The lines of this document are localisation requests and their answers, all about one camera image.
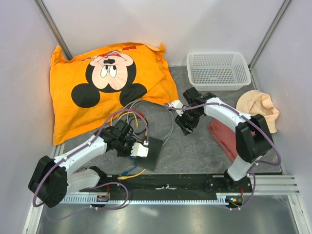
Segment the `black network switch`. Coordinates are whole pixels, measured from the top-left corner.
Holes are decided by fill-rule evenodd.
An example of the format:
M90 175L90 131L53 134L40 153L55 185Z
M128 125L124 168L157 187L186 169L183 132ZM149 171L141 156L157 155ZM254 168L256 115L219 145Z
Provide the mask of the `black network switch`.
M162 149L163 140L150 137L148 148L147 157L138 157L134 161L134 165L142 168L147 169L149 171L154 171L156 168L156 164Z

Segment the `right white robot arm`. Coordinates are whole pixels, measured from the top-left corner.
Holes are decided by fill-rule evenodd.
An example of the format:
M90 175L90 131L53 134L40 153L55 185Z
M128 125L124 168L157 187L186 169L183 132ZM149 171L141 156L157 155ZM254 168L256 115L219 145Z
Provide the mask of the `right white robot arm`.
M186 90L183 96L187 105L180 100L174 100L167 107L176 111L175 122L184 135L193 132L201 116L220 121L234 134L238 156L224 172L223 186L229 192L236 191L255 162L272 148L273 139L265 118L261 114L252 116L241 112L216 95L210 92L201 94L194 87Z

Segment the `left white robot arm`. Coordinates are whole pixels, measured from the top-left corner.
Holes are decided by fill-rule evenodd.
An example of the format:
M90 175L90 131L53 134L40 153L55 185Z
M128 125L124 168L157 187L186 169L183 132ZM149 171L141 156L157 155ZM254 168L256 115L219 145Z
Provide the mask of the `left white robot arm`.
M77 169L109 150L130 154L135 143L132 133L132 126L119 120L114 126L98 129L87 141L60 156L43 156L28 184L34 194L33 206L40 207L36 203L40 199L42 205L55 207L67 194L84 188L92 187L97 192L105 190L107 180L100 173L93 169L77 173Z

